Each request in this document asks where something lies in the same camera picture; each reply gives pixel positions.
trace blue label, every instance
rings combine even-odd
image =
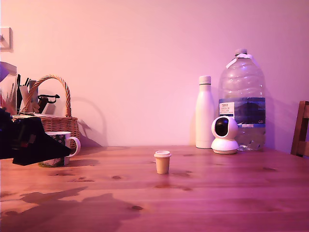
[[[233,116],[239,127],[265,127],[266,108],[265,98],[228,98],[219,100],[220,104],[233,102],[231,113],[219,112],[220,116]]]

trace white security camera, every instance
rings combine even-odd
[[[215,153],[234,154],[237,152],[238,144],[234,139],[237,135],[237,122],[229,116],[216,118],[211,125],[211,132],[215,137],[211,148]]]

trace wicker basket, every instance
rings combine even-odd
[[[28,99],[26,101],[26,106],[22,110],[22,112],[28,112],[28,108],[31,104],[31,98],[35,90],[38,88],[38,86],[48,80],[48,79],[56,79],[60,81],[66,91],[66,111],[65,111],[65,117],[58,117],[54,115],[41,115],[41,114],[35,114],[34,116],[41,118],[43,127],[45,132],[54,132],[54,131],[69,131],[71,132],[72,137],[80,138],[79,134],[79,128],[77,123],[77,118],[71,116],[71,95],[70,90],[67,85],[67,83],[59,76],[56,75],[47,75],[43,78],[41,78],[39,81],[37,81],[34,86],[31,88],[29,92]],[[26,118],[30,117],[29,115],[18,115],[13,116],[13,119],[18,118]],[[75,148],[76,144],[73,140],[70,142],[70,147]]]

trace mug handle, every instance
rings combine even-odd
[[[67,156],[67,157],[72,157],[72,156],[77,155],[77,154],[80,152],[80,150],[81,150],[81,142],[80,142],[79,139],[76,138],[76,137],[70,137],[69,139],[74,140],[75,143],[76,143],[76,151],[75,151],[73,154]]]

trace white water bottle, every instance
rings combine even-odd
[[[214,136],[211,124],[215,119],[214,102],[211,94],[211,77],[199,77],[199,94],[196,105],[196,147],[211,148]]]

